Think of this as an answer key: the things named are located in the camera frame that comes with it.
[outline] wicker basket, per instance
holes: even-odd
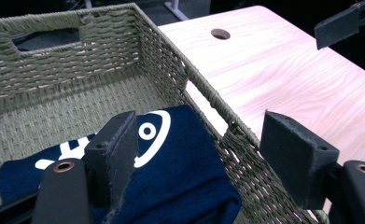
[[[78,28],[80,41],[19,52],[10,39],[63,28]],[[224,136],[185,91],[188,80],[229,124]],[[182,104],[203,119],[243,198],[238,220],[314,222],[258,155],[255,134],[136,5],[0,19],[0,166],[94,133],[118,113]]]

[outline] gray floor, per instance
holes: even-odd
[[[179,21],[179,19],[164,6],[166,1],[92,1],[95,7],[127,2],[135,2],[158,26]],[[179,8],[189,19],[194,19],[209,15],[210,4],[210,0],[180,0]],[[77,30],[68,29],[40,35],[36,34],[31,36],[31,38],[22,38],[16,42],[16,46],[20,50],[34,50],[65,45],[77,41]]]

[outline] printed logo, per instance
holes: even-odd
[[[79,143],[79,146],[75,147],[74,149],[71,149],[68,142],[60,144],[61,156],[59,158],[59,161],[67,158],[75,158],[75,159],[83,158],[84,148],[86,147],[87,144],[89,144],[90,141],[87,137],[84,137],[78,139],[77,142]],[[54,162],[55,161],[42,159],[36,162],[35,167],[40,170],[45,170],[46,168],[48,168],[48,166],[50,166]]]
[[[153,144],[150,145],[147,152],[141,157],[135,158],[134,167],[139,168],[147,164],[159,151],[162,144],[165,141],[165,138],[168,135],[171,127],[171,117],[170,114],[164,110],[157,110],[149,112],[148,114],[155,114],[161,116],[162,122],[159,130],[159,134],[154,140]],[[156,136],[157,130],[156,127],[149,122],[142,124],[138,129],[139,136],[144,140],[152,140]],[[69,142],[64,142],[60,144],[61,156],[59,157],[59,161],[67,158],[75,158],[82,159],[84,156],[84,148],[87,144],[89,144],[89,139],[87,137],[80,138],[77,140],[79,146],[75,148],[71,148],[69,146]],[[48,166],[50,166],[55,161],[42,159],[36,162],[35,167],[40,170],[45,170]]]
[[[161,127],[159,130],[159,134],[154,140],[153,144],[150,145],[147,152],[142,155],[141,157],[135,158],[135,164],[133,165],[135,168],[139,168],[147,164],[159,151],[162,144],[165,141],[165,138],[168,135],[168,132],[170,131],[171,127],[171,117],[170,114],[167,111],[164,110],[157,110],[150,112],[149,114],[155,114],[161,116],[162,122]],[[156,128],[152,123],[143,123],[138,130],[139,136],[144,140],[151,140],[156,136]]]

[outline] wooden table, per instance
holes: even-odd
[[[213,29],[230,39],[211,36]],[[365,71],[265,7],[249,7],[160,29],[258,138],[266,109],[290,116],[365,161]],[[192,85],[188,91],[220,133],[227,126]]]

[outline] blue fabric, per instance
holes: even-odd
[[[166,118],[160,114],[137,117],[142,131],[139,158],[156,145],[154,142],[161,138],[161,132],[168,132],[154,156],[133,172],[122,207],[112,223],[233,223],[241,199],[229,182],[200,118],[187,105],[167,108],[164,112],[171,118],[169,130]],[[77,145],[77,141],[69,143],[71,148]],[[3,202],[38,187],[43,172],[35,168],[38,160],[57,161],[60,156],[60,147],[56,146],[23,160],[5,162],[0,168]],[[105,220],[106,212],[93,209],[95,222]]]

